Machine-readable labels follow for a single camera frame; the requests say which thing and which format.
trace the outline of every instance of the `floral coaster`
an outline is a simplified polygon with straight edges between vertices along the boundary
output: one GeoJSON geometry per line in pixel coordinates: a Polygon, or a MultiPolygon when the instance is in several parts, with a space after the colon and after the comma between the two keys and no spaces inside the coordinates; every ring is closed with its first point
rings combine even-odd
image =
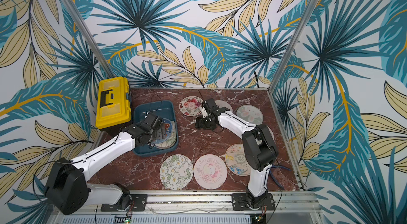
{"type": "Polygon", "coordinates": [[[199,108],[202,105],[203,100],[197,96],[189,96],[181,100],[180,111],[186,116],[195,116],[201,113],[199,108]]]}
{"type": "Polygon", "coordinates": [[[194,177],[203,188],[217,189],[226,181],[227,168],[220,157],[203,155],[195,163],[194,177]]]}
{"type": "Polygon", "coordinates": [[[251,105],[244,105],[237,109],[236,115],[245,121],[251,122],[255,125],[260,125],[263,122],[263,114],[261,111],[251,105]]]}
{"type": "Polygon", "coordinates": [[[235,144],[226,150],[225,162],[227,167],[238,176],[249,176],[251,169],[246,161],[242,144],[235,144]]]}
{"type": "Polygon", "coordinates": [[[167,189],[180,190],[191,181],[193,168],[188,157],[181,154],[172,155],[161,165],[161,182],[167,189]]]}

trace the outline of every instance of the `coaster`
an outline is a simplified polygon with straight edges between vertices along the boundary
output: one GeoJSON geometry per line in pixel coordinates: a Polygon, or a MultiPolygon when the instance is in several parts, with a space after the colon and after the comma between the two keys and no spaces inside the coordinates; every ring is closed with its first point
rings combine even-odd
{"type": "Polygon", "coordinates": [[[251,122],[255,125],[260,125],[263,122],[263,114],[261,111],[251,105],[244,105],[237,109],[236,115],[245,121],[251,122]]]}
{"type": "Polygon", "coordinates": [[[227,168],[220,157],[203,155],[195,163],[194,177],[203,188],[217,189],[226,181],[227,168]]]}
{"type": "Polygon", "coordinates": [[[242,144],[235,144],[229,147],[225,153],[227,167],[238,176],[249,176],[251,169],[246,161],[245,151],[242,144]]]}
{"type": "Polygon", "coordinates": [[[181,100],[180,111],[186,116],[195,116],[201,113],[199,108],[202,105],[203,100],[197,96],[189,96],[181,100]]]}
{"type": "Polygon", "coordinates": [[[229,103],[227,103],[226,101],[215,100],[215,103],[219,108],[226,107],[227,109],[229,109],[233,113],[233,109],[231,108],[231,105],[229,105],[229,103]]]}
{"type": "Polygon", "coordinates": [[[180,190],[192,179],[194,166],[188,157],[176,154],[169,156],[161,165],[160,180],[167,189],[180,190]]]}

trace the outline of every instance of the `marble surface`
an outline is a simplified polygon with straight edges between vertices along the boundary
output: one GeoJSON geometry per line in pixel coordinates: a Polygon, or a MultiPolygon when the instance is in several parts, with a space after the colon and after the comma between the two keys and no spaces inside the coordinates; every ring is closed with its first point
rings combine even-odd
{"type": "MultiPolygon", "coordinates": [[[[97,172],[88,181],[89,183],[111,184],[119,182],[128,189],[164,190],[165,187],[160,181],[159,172],[161,164],[169,156],[183,154],[194,164],[199,157],[205,154],[215,154],[224,159],[222,155],[231,145],[242,143],[239,137],[227,129],[219,133],[195,129],[196,117],[182,115],[178,109],[179,102],[187,96],[198,96],[204,100],[209,98],[224,100],[232,106],[233,110],[237,110],[242,105],[253,105],[259,108],[264,115],[263,123],[268,125],[274,133],[274,139],[279,150],[277,159],[280,165],[292,169],[266,90],[131,89],[131,93],[132,109],[149,102],[150,97],[154,94],[158,94],[162,100],[170,100],[174,104],[179,135],[178,147],[172,152],[146,158],[141,158],[133,152],[127,152],[97,172]]],[[[101,143],[109,139],[111,137],[108,136],[101,143]]],[[[272,172],[286,191],[299,189],[293,171],[274,168],[272,172]]],[[[237,176],[228,170],[226,181],[218,190],[244,191],[249,178],[250,176],[237,176]]],[[[268,180],[267,187],[271,191],[279,189],[271,178],[268,180]]],[[[205,189],[199,186],[193,178],[184,190],[205,189]]]]}

